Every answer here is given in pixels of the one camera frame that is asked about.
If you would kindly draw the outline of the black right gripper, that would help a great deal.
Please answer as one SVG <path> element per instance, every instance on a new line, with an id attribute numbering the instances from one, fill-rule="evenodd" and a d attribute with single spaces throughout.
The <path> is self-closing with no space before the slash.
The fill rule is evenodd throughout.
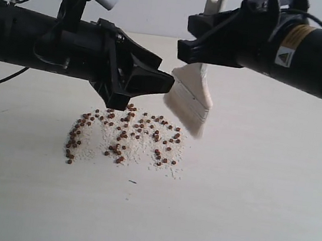
<path id="1" fill-rule="evenodd" d="M 210 64 L 272 72 L 273 38 L 280 29 L 281 7 L 293 0 L 243 0 L 241 6 L 212 15 L 188 17 L 193 40 L 177 41 L 177 58 L 186 64 Z"/>

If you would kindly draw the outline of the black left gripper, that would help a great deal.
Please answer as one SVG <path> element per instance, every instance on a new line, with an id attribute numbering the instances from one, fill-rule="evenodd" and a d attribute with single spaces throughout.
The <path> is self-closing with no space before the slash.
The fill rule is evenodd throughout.
<path id="1" fill-rule="evenodd" d="M 124 111 L 131 98 L 170 91 L 175 79 L 159 70 L 162 62 L 159 56 L 140 46 L 112 22 L 99 19 L 97 27 L 102 49 L 97 78 L 90 84 L 108 108 Z M 134 65 L 121 79 L 119 67 L 133 57 L 146 67 Z"/>

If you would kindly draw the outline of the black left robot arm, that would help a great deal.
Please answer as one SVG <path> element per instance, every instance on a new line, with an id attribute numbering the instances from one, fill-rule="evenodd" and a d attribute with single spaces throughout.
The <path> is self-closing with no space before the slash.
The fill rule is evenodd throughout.
<path id="1" fill-rule="evenodd" d="M 58 20 L 0 0 L 0 61 L 87 80 L 108 108 L 130 99 L 168 93 L 171 75 L 161 58 L 113 23 L 81 21 L 72 32 Z"/>

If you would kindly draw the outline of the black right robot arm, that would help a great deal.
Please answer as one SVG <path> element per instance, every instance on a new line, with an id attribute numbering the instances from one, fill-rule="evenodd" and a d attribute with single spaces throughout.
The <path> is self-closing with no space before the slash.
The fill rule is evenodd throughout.
<path id="1" fill-rule="evenodd" d="M 194 40 L 179 40 L 187 63 L 248 68 L 322 99 L 322 24 L 308 0 L 243 0 L 234 10 L 188 18 Z"/>

